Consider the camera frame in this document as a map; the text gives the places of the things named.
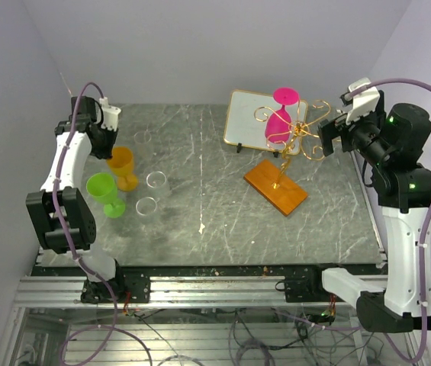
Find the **clear glass front flute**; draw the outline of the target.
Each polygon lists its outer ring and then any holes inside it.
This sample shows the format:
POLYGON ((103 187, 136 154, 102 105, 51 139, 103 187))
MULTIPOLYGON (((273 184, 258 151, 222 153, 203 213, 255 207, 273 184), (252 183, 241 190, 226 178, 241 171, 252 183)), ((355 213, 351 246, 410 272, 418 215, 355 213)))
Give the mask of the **clear glass front flute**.
POLYGON ((135 206, 137 218, 144 225, 153 225, 159 221, 159 205, 153 197, 143 197, 135 206))

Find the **clear glass rear flute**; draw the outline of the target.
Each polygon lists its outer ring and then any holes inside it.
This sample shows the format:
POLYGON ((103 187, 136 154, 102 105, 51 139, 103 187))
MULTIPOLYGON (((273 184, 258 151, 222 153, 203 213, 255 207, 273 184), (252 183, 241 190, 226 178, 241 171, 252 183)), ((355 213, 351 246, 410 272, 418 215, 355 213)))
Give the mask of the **clear glass rear flute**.
POLYGON ((162 200, 170 195, 169 181, 164 172, 155 171, 146 177, 146 185, 155 201, 162 200))

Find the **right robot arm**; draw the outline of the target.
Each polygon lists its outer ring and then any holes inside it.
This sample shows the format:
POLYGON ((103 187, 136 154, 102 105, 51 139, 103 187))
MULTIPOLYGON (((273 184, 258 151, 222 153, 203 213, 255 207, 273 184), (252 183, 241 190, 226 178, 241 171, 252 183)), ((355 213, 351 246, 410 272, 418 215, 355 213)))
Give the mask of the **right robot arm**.
POLYGON ((431 171, 418 159, 431 133, 429 114, 415 104, 382 107, 350 124, 340 116, 323 120, 318 135, 324 155, 340 138, 345 152, 356 151, 371 166, 388 241, 385 288, 365 283, 344 268, 329 268, 307 283, 308 295, 325 301, 332 294, 352 305, 369 332, 431 331, 429 253, 421 236, 431 208, 431 171))

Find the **pink plastic wine glass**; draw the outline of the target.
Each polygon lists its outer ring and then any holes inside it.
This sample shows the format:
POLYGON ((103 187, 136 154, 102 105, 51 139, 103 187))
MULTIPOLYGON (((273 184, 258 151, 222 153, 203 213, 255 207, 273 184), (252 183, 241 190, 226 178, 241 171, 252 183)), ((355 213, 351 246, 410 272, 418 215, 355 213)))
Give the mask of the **pink plastic wine glass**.
POLYGON ((268 143, 283 144, 289 139, 292 125, 291 115, 286 111, 286 107, 297 104, 300 97, 293 88, 281 87, 274 91, 273 98, 280 108, 269 117, 265 137, 268 143))

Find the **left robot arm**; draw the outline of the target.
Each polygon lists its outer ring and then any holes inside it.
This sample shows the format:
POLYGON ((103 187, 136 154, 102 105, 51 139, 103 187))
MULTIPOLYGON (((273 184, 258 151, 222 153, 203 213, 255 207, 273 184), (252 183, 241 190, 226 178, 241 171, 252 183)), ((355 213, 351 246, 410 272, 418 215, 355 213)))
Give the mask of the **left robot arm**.
POLYGON ((87 158, 110 158, 117 132, 94 122, 83 121, 76 131, 68 121, 59 123, 47 180, 25 201, 42 249, 68 255, 85 272, 84 303, 117 303, 127 292, 117 260, 96 242, 95 218, 80 191, 87 158))

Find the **aluminium rail frame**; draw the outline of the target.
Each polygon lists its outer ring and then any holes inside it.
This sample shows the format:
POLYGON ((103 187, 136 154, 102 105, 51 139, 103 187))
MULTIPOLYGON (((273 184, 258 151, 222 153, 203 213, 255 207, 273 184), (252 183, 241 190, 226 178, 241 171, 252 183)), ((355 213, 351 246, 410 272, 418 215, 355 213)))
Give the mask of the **aluminium rail frame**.
POLYGON ((401 365, 414 334, 360 329, 351 306, 319 329, 328 299, 289 303, 282 277, 159 277, 146 302, 86 304, 80 277, 26 277, 0 365, 401 365))

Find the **clear glass flute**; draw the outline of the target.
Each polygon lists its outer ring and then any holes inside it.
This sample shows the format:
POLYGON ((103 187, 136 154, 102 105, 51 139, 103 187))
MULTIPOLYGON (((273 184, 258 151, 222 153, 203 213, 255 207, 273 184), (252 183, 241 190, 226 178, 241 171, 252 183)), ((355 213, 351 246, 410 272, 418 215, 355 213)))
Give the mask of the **clear glass flute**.
POLYGON ((143 197, 135 206, 137 218, 144 225, 153 225, 159 221, 159 205, 153 197, 143 197))
POLYGON ((146 185, 155 201, 162 200, 170 195, 169 181, 164 172, 155 171, 146 177, 146 185))

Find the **gold framed mirror tray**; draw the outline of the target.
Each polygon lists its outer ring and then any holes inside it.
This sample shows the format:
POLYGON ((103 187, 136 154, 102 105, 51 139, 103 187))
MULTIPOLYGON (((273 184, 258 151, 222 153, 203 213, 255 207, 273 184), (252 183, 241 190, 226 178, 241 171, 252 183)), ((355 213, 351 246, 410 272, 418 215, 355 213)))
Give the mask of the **gold framed mirror tray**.
POLYGON ((281 108, 271 94, 235 89, 231 93, 224 130, 224 142, 251 149, 281 152, 284 143, 266 139, 267 119, 281 108))

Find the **orange plastic wine glass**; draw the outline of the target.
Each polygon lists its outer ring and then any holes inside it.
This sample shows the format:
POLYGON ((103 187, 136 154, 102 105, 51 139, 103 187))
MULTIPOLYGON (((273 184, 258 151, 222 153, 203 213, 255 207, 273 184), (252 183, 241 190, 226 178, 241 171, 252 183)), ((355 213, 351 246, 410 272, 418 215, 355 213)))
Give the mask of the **orange plastic wine glass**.
POLYGON ((111 158, 107 160, 109 169, 117 177, 117 186, 121 191, 132 191, 138 186, 138 178, 133 173, 133 152, 126 146, 112 149, 111 158))

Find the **clear glass lying far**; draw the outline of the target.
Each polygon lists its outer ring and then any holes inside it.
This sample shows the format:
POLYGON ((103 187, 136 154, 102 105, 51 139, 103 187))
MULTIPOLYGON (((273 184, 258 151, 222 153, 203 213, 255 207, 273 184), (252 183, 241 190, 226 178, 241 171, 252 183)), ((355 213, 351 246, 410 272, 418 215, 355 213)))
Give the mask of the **clear glass lying far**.
POLYGON ((141 130, 134 134, 134 143, 138 147, 147 148, 152 143, 152 134, 148 130, 141 130))

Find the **green plastic wine glass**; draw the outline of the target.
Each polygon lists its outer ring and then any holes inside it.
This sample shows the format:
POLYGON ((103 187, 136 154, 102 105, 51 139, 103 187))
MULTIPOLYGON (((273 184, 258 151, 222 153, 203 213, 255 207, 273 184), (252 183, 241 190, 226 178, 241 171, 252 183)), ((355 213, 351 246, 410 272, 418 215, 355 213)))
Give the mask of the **green plastic wine glass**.
POLYGON ((106 217, 114 219, 124 214, 126 205, 117 195, 117 184, 112 175, 105 172, 92 175, 86 183, 86 190, 103 205, 106 217))

